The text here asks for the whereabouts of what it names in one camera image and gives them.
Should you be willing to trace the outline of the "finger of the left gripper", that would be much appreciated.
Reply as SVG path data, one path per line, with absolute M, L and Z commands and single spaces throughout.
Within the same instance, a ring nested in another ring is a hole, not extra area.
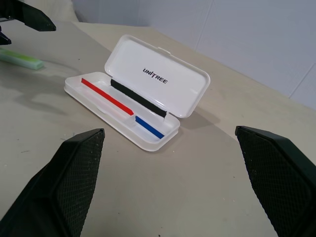
M 11 39 L 9 39 L 5 34 L 2 33 L 2 29 L 0 27 L 0 45 L 10 45 Z
M 56 31 L 56 26 L 47 15 L 19 0 L 1 0 L 0 17 L 18 20 L 39 32 Z

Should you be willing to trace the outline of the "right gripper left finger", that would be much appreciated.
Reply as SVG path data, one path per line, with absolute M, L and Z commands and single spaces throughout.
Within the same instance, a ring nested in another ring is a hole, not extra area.
M 94 195 L 105 131 L 64 141 L 0 221 L 2 237 L 79 237 Z

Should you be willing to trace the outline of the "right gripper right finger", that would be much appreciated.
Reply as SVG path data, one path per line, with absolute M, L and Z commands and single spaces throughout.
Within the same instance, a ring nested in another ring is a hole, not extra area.
M 252 189 L 279 237 L 316 235 L 316 166 L 287 138 L 237 126 Z

